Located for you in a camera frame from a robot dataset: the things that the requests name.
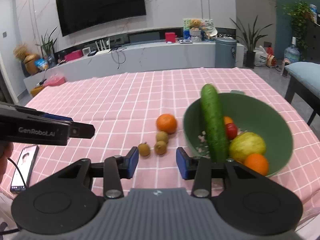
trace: tablecloth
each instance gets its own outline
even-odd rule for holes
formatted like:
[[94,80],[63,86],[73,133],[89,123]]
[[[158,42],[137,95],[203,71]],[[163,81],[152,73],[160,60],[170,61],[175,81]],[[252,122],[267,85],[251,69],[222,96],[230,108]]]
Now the tablecloth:
[[[271,179],[297,194],[305,211],[320,206],[320,142],[295,109],[272,87],[252,70],[239,68],[124,73],[45,88],[27,107],[91,123],[96,134],[92,139],[72,138],[66,147],[40,146],[30,184],[80,158],[102,162],[109,156],[126,155],[132,146],[141,142],[148,142],[153,147],[157,117],[172,113],[178,120],[178,130],[170,138],[168,152],[163,156],[152,153],[149,158],[140,157],[133,179],[122,179],[122,185],[125,194],[132,187],[185,187],[190,192],[193,181],[181,178],[175,150],[184,147],[188,152],[182,131],[183,114],[199,98],[206,83],[213,83],[220,92],[242,90],[282,115],[294,137],[294,152],[289,164]],[[14,161],[25,146],[15,143]],[[9,164],[0,186],[10,198],[14,198],[10,192],[13,172],[14,167]],[[95,179],[93,192],[102,195],[102,187],[102,179]],[[213,194],[218,195],[223,190],[221,181],[213,179],[212,189]]]

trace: pink plastic bag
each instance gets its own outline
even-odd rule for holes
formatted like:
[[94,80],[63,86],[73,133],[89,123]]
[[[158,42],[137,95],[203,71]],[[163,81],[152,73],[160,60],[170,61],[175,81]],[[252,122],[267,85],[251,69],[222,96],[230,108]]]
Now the pink plastic bag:
[[66,79],[62,74],[56,74],[56,75],[51,76],[50,78],[48,78],[44,82],[43,86],[44,87],[47,87],[47,86],[51,86],[51,87],[60,86],[65,82],[66,82]]

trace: black flat screen tv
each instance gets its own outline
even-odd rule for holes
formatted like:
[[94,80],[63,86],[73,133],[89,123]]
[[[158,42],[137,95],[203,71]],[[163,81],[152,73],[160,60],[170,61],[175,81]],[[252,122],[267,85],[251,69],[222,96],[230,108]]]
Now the black flat screen tv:
[[113,20],[146,15],[144,0],[56,0],[62,36]]

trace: red tomato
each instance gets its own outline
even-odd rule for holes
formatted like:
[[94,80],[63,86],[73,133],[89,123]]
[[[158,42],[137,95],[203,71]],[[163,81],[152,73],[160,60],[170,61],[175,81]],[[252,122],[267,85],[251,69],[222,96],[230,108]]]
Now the red tomato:
[[238,135],[238,127],[234,123],[226,124],[226,134],[229,140],[233,140]]

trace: grey ribbed panel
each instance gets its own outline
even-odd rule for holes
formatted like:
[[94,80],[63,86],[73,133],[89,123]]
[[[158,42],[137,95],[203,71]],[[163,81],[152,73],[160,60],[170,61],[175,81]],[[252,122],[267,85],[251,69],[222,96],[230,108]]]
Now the grey ribbed panel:
[[219,217],[209,200],[193,198],[184,188],[158,190],[162,193],[155,195],[154,189],[132,189],[126,198],[108,200],[91,222],[73,232],[43,236],[22,231],[15,240],[301,240],[294,232],[240,232]]

